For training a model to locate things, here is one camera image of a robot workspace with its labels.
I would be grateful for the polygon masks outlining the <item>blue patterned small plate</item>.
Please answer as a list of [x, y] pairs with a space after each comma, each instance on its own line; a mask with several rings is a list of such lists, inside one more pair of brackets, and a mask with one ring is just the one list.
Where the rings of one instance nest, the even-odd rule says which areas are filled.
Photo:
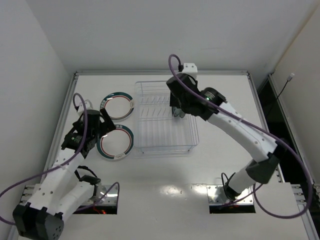
[[172, 113], [173, 117], [175, 117], [175, 118], [180, 117], [181, 119], [183, 119], [186, 115], [186, 113], [183, 112], [182, 109], [175, 107], [175, 106], [171, 107], [171, 113]]

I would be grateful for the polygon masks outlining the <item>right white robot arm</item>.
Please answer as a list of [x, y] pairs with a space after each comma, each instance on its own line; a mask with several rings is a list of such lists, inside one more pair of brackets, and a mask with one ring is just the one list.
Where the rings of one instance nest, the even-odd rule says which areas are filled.
[[224, 184], [225, 198], [235, 201], [252, 185], [267, 184], [285, 149], [274, 138], [223, 114], [221, 110], [235, 115], [236, 110], [216, 89], [207, 87], [199, 90], [198, 82], [190, 75], [179, 73], [177, 76], [166, 81], [171, 94], [170, 105], [220, 128], [252, 157], [245, 167], [235, 172]]

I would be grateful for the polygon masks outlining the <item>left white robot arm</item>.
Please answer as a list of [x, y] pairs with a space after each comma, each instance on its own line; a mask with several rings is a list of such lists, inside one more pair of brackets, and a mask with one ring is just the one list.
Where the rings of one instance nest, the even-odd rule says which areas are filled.
[[77, 168], [89, 151], [109, 132], [115, 130], [107, 111], [89, 109], [72, 124], [64, 137], [61, 149], [43, 182], [24, 205], [17, 205], [12, 213], [18, 234], [31, 240], [57, 240], [65, 222], [86, 201], [101, 203], [101, 179], [84, 175], [75, 187], [65, 192]]

